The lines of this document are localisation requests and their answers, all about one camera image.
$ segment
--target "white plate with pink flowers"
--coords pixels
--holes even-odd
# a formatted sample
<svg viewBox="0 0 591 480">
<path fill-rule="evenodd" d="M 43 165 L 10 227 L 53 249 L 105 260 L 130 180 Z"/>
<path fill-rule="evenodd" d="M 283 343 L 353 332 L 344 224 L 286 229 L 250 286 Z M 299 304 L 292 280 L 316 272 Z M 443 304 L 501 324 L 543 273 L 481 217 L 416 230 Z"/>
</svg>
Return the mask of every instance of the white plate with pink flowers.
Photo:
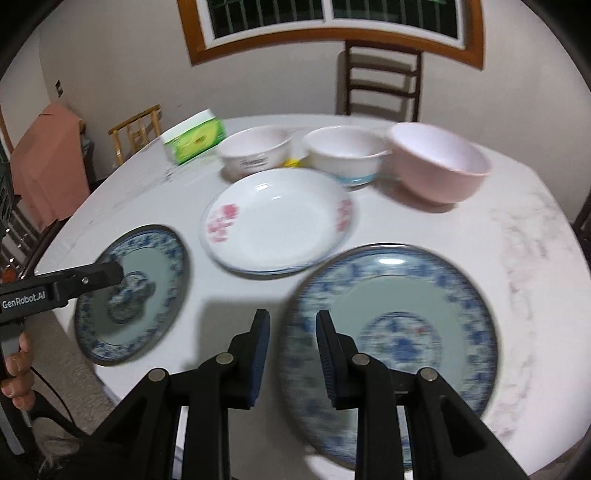
<svg viewBox="0 0 591 480">
<path fill-rule="evenodd" d="M 349 192 L 332 177 L 276 168 L 223 192 L 205 212 L 200 236 L 209 254 L 230 270 L 284 274 L 330 255 L 352 219 Z"/>
</svg>

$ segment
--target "green tissue box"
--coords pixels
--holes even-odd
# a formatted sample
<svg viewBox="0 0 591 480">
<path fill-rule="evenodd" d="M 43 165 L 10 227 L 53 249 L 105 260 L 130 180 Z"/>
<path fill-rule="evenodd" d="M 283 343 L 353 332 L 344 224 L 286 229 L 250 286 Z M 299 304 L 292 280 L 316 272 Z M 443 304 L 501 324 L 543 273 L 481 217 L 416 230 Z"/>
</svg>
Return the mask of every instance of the green tissue box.
<svg viewBox="0 0 591 480">
<path fill-rule="evenodd" d="M 215 147 L 224 138 L 222 121 L 211 110 L 193 115 L 161 136 L 168 156 L 179 165 Z"/>
</svg>

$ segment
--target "screw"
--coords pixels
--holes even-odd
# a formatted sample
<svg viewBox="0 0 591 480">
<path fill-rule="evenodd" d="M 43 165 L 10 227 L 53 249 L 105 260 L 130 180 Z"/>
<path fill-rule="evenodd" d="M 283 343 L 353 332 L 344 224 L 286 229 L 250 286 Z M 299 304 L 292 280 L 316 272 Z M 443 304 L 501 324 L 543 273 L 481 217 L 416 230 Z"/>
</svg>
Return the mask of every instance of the screw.
<svg viewBox="0 0 591 480">
<path fill-rule="evenodd" d="M 231 353 L 220 353 L 216 357 L 216 362 L 220 365 L 230 365 L 234 361 L 234 356 Z"/>
<path fill-rule="evenodd" d="M 360 366 L 367 365 L 369 363 L 369 357 L 365 353 L 356 353 L 353 356 L 353 363 Z"/>
<path fill-rule="evenodd" d="M 148 373 L 148 378 L 152 382 L 164 380 L 164 377 L 166 377 L 166 372 L 161 368 L 154 368 L 153 370 L 150 370 L 150 373 Z"/>
<path fill-rule="evenodd" d="M 421 370 L 421 377 L 423 377 L 428 382 L 432 382 L 438 377 L 437 370 L 434 370 L 432 368 L 423 368 Z"/>
</svg>

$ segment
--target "white tabletop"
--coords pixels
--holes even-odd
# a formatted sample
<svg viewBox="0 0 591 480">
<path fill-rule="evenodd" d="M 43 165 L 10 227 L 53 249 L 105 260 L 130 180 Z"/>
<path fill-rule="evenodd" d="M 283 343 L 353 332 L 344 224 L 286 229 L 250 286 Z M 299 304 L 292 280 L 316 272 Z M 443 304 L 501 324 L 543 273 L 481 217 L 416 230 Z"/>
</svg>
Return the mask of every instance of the white tabletop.
<svg viewBox="0 0 591 480">
<path fill-rule="evenodd" d="M 314 128 L 389 125 L 329 115 L 225 121 L 228 134 L 266 124 L 294 129 L 298 158 L 301 137 Z M 495 391 L 483 418 L 533 473 L 572 446 L 591 422 L 591 281 L 576 238 L 544 183 L 529 167 L 479 148 L 490 158 L 492 174 L 472 198 L 449 211 L 425 211 L 388 184 L 352 192 L 360 215 L 341 251 L 377 242 L 417 245 L 458 265 L 475 282 L 492 306 L 500 351 Z M 245 279 L 207 256 L 199 222 L 205 207 L 228 187 L 220 167 L 214 154 L 174 166 L 155 141 L 84 202 L 39 263 L 37 273 L 91 263 L 117 237 L 150 223 L 170 226 L 184 239 L 193 278 L 178 319 L 146 355 L 116 367 L 95 367 L 119 397 L 151 368 L 176 373 L 225 351 L 233 335 L 248 329 L 257 307 L 269 310 L 277 331 L 287 300 L 310 274 Z M 72 339 L 74 305 L 55 310 Z M 272 343 L 268 359 L 273 350 Z M 275 395 L 268 367 L 256 407 L 231 412 L 233 476 L 352 479 L 353 472 L 314 455 L 294 437 Z"/>
</svg>

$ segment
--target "pink floral pattern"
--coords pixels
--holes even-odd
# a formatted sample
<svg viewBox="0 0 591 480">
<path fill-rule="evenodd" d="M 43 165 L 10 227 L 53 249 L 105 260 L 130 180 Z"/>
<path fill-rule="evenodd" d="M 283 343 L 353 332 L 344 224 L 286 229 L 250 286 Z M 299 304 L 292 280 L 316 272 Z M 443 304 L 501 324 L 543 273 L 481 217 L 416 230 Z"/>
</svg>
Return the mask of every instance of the pink floral pattern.
<svg viewBox="0 0 591 480">
<path fill-rule="evenodd" d="M 350 199 L 341 200 L 337 208 L 336 231 L 344 232 L 351 223 L 353 216 L 353 202 Z"/>
<path fill-rule="evenodd" d="M 231 203 L 223 205 L 210 215 L 207 221 L 207 233 L 212 242 L 220 243 L 228 240 L 228 228 L 234 225 L 238 211 L 238 205 Z"/>
</svg>

